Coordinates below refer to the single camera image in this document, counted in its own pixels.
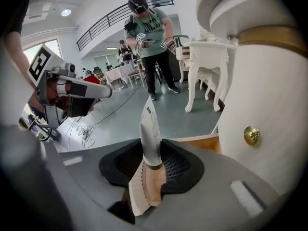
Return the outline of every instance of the ceiling light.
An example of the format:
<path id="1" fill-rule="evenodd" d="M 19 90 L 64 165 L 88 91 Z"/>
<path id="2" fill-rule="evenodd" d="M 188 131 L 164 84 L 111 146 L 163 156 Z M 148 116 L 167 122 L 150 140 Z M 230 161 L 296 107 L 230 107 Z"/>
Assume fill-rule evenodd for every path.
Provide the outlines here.
<path id="1" fill-rule="evenodd" d="M 62 16 L 68 16 L 68 15 L 70 15 L 70 14 L 71 14 L 71 10 L 70 10 L 70 9 L 65 9 L 65 10 L 63 10 L 62 13 L 61 13 Z"/>

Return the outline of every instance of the gray floor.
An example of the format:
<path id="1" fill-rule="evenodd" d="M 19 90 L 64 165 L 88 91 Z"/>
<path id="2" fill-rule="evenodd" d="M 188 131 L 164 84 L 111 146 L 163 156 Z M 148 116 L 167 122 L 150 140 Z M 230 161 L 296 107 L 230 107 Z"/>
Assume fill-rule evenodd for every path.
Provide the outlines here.
<path id="1" fill-rule="evenodd" d="M 176 83 L 181 89 L 180 94 L 175 94 L 168 90 L 166 83 L 159 85 L 156 83 L 156 93 L 159 100 L 154 101 L 154 106 L 157 113 L 158 123 L 162 138 L 172 139 L 181 137 L 190 137 L 205 135 L 211 133 L 217 123 L 220 112 L 216 113 L 213 109 L 213 101 L 205 101 L 205 90 L 200 91 L 199 85 L 196 85 L 196 97 L 193 103 L 193 108 L 190 113 L 185 112 L 185 106 L 188 102 L 188 83 Z M 79 136 L 79 131 L 76 131 L 78 126 L 94 125 L 101 121 L 114 110 L 119 108 L 125 100 L 127 100 L 134 90 L 129 86 L 121 91 L 114 92 L 112 97 L 95 105 L 95 109 L 86 117 L 82 117 L 76 122 L 73 129 L 69 129 L 74 121 L 74 118 L 67 119 L 59 128 L 62 134 L 62 140 L 55 145 L 58 150 L 61 148 L 63 137 L 66 132 L 67 136 L 63 143 L 62 152 L 68 150 L 76 151 L 83 150 L 82 136 Z M 139 120 L 144 104 L 147 101 L 149 94 L 147 87 L 141 87 L 134 95 L 114 114 L 105 119 L 100 124 L 95 126 L 95 130 L 91 134 L 86 147 L 96 148 L 113 144 L 120 141 L 139 138 Z"/>

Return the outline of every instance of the railing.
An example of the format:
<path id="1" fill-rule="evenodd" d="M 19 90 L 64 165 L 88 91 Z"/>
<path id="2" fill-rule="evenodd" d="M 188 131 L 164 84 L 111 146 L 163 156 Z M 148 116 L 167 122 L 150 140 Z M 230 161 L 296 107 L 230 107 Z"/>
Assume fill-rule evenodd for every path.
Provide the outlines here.
<path id="1" fill-rule="evenodd" d="M 150 8 L 173 5 L 173 0 L 146 0 Z M 89 44 L 96 36 L 102 33 L 107 28 L 115 23 L 128 18 L 131 15 L 131 10 L 128 4 L 124 4 L 110 13 L 105 15 L 97 23 L 95 23 L 81 38 L 77 41 L 79 51 L 81 51 L 87 44 Z"/>

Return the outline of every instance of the black pants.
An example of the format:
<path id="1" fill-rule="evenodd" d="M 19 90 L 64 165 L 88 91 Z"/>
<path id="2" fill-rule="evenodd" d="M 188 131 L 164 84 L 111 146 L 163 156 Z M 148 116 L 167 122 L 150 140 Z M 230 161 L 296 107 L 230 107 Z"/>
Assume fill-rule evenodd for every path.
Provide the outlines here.
<path id="1" fill-rule="evenodd" d="M 169 87 L 174 87 L 172 73 L 169 67 L 169 54 L 168 51 L 154 56 L 142 58 L 142 64 L 145 68 L 145 79 L 148 85 L 148 92 L 155 92 L 155 63 L 158 63 L 163 72 L 165 80 Z"/>

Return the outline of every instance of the gold knob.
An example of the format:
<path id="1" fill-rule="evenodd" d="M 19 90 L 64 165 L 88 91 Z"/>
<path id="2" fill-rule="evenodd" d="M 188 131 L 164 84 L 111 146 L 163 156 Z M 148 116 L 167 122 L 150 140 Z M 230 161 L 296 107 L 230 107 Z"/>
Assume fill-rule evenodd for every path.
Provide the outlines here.
<path id="1" fill-rule="evenodd" d="M 244 139 L 248 145 L 255 145 L 258 141 L 260 130 L 253 127 L 246 127 L 244 130 Z"/>

